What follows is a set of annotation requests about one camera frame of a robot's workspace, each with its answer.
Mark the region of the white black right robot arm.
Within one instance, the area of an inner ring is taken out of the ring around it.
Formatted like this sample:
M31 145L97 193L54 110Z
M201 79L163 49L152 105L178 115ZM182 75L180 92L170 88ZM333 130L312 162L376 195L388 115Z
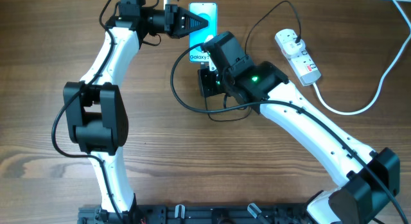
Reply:
M325 168L336 187L322 191L306 210L317 223L368 223L399 192L399 157L375 151L316 109L284 72L264 61L255 64L226 31L202 39L210 69L199 72L202 95L232 96L240 105L286 130Z

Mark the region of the Samsung Galaxy smartphone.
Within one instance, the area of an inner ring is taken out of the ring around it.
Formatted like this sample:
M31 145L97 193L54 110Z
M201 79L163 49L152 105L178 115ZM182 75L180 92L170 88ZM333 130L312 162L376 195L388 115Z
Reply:
M218 6L216 3L195 2L189 4L189 11L208 21L208 26L189 35L189 47L204 43L209 36L217 35ZM189 52L190 62L207 62L208 54L200 46Z

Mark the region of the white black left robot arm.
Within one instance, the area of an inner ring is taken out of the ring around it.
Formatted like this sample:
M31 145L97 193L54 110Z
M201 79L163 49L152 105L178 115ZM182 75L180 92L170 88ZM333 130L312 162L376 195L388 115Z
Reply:
M119 0L114 13L101 22L105 41L92 67L78 82L67 82L64 106L52 126L52 143L57 142L57 124L67 119L70 140L80 153L71 155L55 147L59 154L89 159L101 192L101 205L80 209L79 223L146 223L136 195L128 181L123 147L128 137L128 116L120 87L132 59L144 38L166 34L179 39L208 26L203 17L165 0L158 10L146 0Z

